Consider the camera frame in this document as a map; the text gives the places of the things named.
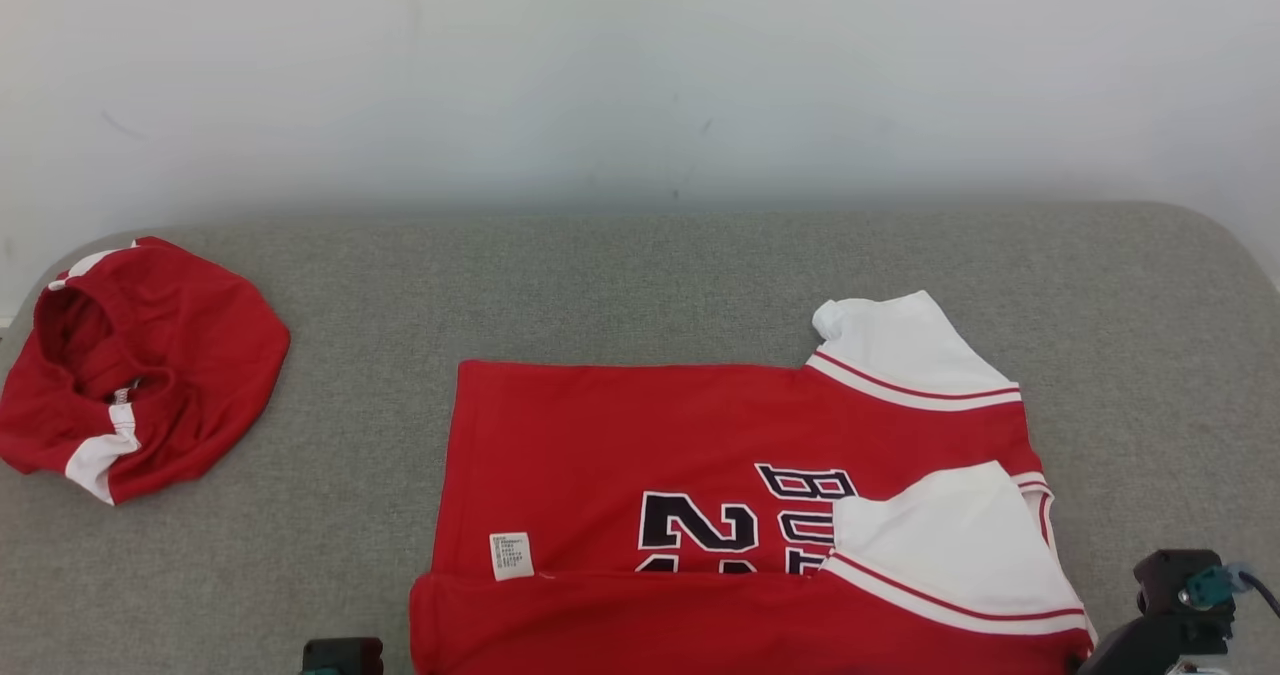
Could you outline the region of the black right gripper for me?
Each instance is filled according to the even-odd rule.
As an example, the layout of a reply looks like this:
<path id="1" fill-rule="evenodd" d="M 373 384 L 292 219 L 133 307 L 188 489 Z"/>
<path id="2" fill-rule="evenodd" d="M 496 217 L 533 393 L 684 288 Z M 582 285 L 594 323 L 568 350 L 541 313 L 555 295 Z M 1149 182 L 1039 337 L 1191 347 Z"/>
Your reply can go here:
<path id="1" fill-rule="evenodd" d="M 1226 655 L 1230 639 L 1230 617 L 1146 615 L 1106 635 L 1078 675 L 1193 675 L 1193 658 Z"/>

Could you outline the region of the red white basketball jersey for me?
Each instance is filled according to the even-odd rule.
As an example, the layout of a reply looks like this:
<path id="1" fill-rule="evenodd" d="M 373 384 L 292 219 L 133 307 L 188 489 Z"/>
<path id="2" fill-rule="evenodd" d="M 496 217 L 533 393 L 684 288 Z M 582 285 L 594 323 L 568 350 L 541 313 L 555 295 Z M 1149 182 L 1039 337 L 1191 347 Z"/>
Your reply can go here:
<path id="1" fill-rule="evenodd" d="M 1071 675 L 1021 391 L 925 292 L 795 369 L 466 361 L 417 675 Z"/>

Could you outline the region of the red white shorts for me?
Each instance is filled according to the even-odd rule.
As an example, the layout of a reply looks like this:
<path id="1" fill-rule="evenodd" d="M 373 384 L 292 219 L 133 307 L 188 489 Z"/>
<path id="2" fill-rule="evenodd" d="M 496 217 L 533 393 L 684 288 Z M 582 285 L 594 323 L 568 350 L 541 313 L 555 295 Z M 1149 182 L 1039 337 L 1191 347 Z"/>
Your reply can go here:
<path id="1" fill-rule="evenodd" d="M 250 430 L 291 334 L 246 278 L 156 237 L 38 293 L 0 392 L 0 460 L 106 505 L 192 482 Z"/>

